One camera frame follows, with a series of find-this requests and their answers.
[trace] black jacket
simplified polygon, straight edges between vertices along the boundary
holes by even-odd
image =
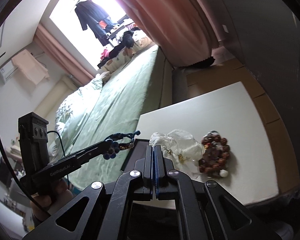
[[[100,27],[99,22],[103,20],[111,27],[114,23],[110,20],[109,14],[100,5],[89,0],[79,2],[74,11],[78,16],[82,30],[85,31],[89,26],[103,46],[109,43],[104,36],[106,31]]]

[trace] curtain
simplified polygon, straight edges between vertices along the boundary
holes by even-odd
[[[116,0],[174,66],[211,56],[218,40],[197,0]]]
[[[40,23],[33,40],[54,62],[83,85],[94,78]]]

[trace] triangular cutout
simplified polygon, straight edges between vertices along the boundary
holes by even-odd
[[[75,231],[77,224],[89,202],[88,197],[83,197],[69,210],[67,210],[61,217],[56,220],[56,224],[60,227],[67,229],[70,232]]]
[[[225,196],[220,196],[220,203],[233,230],[238,230],[251,223],[251,219],[236,208]]]

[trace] human hand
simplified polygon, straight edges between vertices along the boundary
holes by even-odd
[[[67,183],[63,179],[60,180],[56,185],[55,191],[57,193],[57,200],[52,205],[51,198],[48,195],[37,195],[33,197],[34,200],[36,200],[43,208],[50,207],[48,210],[50,214],[54,214],[57,210],[59,210],[73,198],[71,191],[68,190]],[[44,221],[48,218],[48,215],[40,210],[32,201],[30,201],[30,206],[33,215],[38,220]]]

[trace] silver screw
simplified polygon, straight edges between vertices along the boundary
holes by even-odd
[[[130,171],[130,176],[138,177],[138,176],[140,176],[140,171]]]
[[[170,176],[177,176],[179,174],[179,171],[177,171],[177,170],[170,170],[170,171],[168,171],[168,174]]]
[[[100,181],[95,181],[91,184],[91,187],[94,189],[100,189],[102,187],[102,183]]]
[[[207,181],[207,186],[208,187],[216,187],[217,183],[214,180],[208,180]]]

